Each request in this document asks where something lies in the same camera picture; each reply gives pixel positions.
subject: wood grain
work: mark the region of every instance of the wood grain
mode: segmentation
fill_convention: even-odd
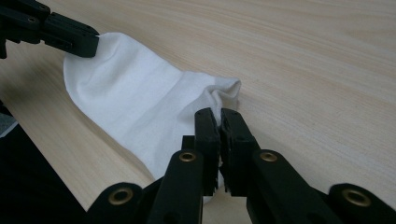
[[[262,148],[317,189],[349,182],[396,207],[394,1],[40,2],[100,33],[130,35],[180,69],[239,77],[238,110]],[[85,208],[115,182],[150,182],[70,101],[62,52],[7,49],[0,97]],[[204,218],[248,223],[244,203],[223,193]]]

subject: cloth fold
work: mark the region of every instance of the cloth fold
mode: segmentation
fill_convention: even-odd
[[[66,89],[77,107],[133,152],[155,179],[164,175],[183,135],[194,135],[194,113],[236,109],[240,81],[182,72],[128,35],[100,35],[91,59],[66,54]]]

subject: white fabric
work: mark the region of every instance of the white fabric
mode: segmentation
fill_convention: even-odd
[[[155,179],[164,175],[183,135],[194,135],[194,113],[236,108],[240,81],[181,72],[123,34],[100,36],[96,56],[67,54],[64,81],[78,108],[133,152]]]

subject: dark fabric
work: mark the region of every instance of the dark fabric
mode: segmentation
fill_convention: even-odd
[[[0,138],[0,223],[79,223],[84,216],[21,126]]]

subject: light wood surface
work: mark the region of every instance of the light wood surface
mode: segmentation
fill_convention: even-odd
[[[262,148],[313,187],[362,186],[396,208],[396,2],[42,0],[101,34],[122,32],[182,70],[239,77],[238,111]],[[0,98],[84,208],[114,183],[150,183],[73,104],[63,56],[7,42]],[[249,223],[220,193],[204,223]]]

